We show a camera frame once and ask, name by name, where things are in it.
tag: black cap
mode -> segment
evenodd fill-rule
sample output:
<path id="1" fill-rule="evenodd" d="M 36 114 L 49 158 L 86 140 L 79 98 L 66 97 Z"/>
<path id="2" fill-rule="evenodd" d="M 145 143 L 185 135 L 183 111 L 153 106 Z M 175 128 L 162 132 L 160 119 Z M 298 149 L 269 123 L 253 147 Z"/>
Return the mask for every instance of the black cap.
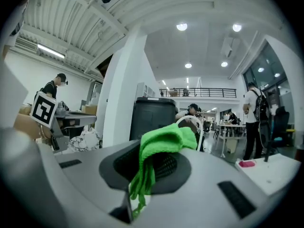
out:
<path id="1" fill-rule="evenodd" d="M 65 82 L 66 79 L 67 79 L 66 75 L 65 75 L 65 74 L 62 74 L 62 73 L 61 73 L 61 74 L 58 74 L 57 77 L 60 77 L 60 78 L 61 78 L 61 82 Z"/>
<path id="2" fill-rule="evenodd" d="M 248 83 L 248 88 L 250 88 L 250 87 L 256 87 L 255 83 L 249 82 L 249 83 Z"/>
<path id="3" fill-rule="evenodd" d="M 199 110 L 199 106 L 197 104 L 192 103 L 191 105 L 189 105 L 188 107 L 193 107 L 194 110 L 198 111 Z"/>

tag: black railing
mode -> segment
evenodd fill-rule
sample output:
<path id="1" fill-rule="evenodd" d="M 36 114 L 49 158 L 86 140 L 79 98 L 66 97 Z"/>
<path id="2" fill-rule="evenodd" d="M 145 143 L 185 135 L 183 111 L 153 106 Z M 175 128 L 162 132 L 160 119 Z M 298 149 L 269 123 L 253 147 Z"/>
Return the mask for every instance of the black railing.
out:
<path id="1" fill-rule="evenodd" d="M 221 89 L 221 88 L 175 88 L 175 89 L 160 89 L 163 97 L 225 97 L 236 98 L 236 89 Z"/>

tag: ceiling light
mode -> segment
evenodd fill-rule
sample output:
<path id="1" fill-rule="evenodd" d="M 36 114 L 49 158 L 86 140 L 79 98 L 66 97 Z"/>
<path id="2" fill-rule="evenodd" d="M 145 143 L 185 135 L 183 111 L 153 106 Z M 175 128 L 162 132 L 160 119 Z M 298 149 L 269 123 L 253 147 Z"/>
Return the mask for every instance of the ceiling light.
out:
<path id="1" fill-rule="evenodd" d="M 43 45 L 41 45 L 41 44 L 38 44 L 37 46 L 38 46 L 40 49 L 45 50 L 45 51 L 47 51 L 47 52 L 49 52 L 49 53 L 52 53 L 52 54 L 54 54 L 54 55 L 56 55 L 56 56 L 58 56 L 58 57 L 61 57 L 61 58 L 65 58 L 65 57 L 66 57 L 65 55 L 63 55 L 63 54 L 61 54 L 61 53 L 59 53 L 59 52 L 56 52 L 56 51 L 52 50 L 51 48 L 48 48 L 48 47 L 43 46 Z"/>
<path id="2" fill-rule="evenodd" d="M 176 28 L 177 28 L 178 30 L 180 30 L 180 31 L 186 30 L 187 27 L 188 27 L 188 26 L 187 26 L 186 23 L 184 23 L 184 24 L 179 24 L 179 25 L 176 26 Z"/>
<path id="3" fill-rule="evenodd" d="M 191 68 L 191 67 L 192 67 L 192 64 L 191 64 L 191 63 L 187 63 L 187 64 L 185 65 L 185 67 L 186 67 L 186 68 Z"/>
<path id="4" fill-rule="evenodd" d="M 228 66 L 228 62 L 222 62 L 222 67 L 227 67 Z"/>
<path id="5" fill-rule="evenodd" d="M 241 29 L 242 29 L 242 26 L 239 25 L 239 24 L 234 24 L 232 26 L 232 29 L 235 31 L 235 32 L 239 32 Z"/>

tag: green towel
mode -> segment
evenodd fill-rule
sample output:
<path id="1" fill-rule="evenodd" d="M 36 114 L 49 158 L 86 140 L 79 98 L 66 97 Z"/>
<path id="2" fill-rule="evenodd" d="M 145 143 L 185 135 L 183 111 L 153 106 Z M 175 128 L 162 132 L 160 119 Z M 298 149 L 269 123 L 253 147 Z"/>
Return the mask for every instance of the green towel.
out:
<path id="1" fill-rule="evenodd" d="M 130 186 L 130 198 L 136 199 L 139 204 L 133 211 L 136 218 L 142 208 L 146 206 L 144 195 L 151 194 L 151 188 L 155 184 L 155 173 L 152 159 L 148 157 L 161 152 L 179 152 L 182 148 L 196 149 L 197 142 L 193 131 L 189 127 L 179 128 L 175 123 L 153 130 L 142 136 L 139 150 L 139 171 L 133 178 Z"/>

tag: air conditioner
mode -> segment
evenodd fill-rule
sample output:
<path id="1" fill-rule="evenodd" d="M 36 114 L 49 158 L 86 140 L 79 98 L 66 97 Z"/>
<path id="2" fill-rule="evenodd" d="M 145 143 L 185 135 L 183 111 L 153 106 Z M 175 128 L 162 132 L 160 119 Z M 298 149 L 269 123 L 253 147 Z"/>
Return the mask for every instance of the air conditioner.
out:
<path id="1" fill-rule="evenodd" d="M 240 44 L 240 39 L 233 37 L 226 37 L 223 42 L 221 54 L 225 55 L 227 58 L 234 57 L 239 44 Z"/>
<path id="2" fill-rule="evenodd" d="M 16 39 L 15 46 L 32 53 L 36 53 L 37 51 L 37 43 L 31 42 L 20 37 Z"/>

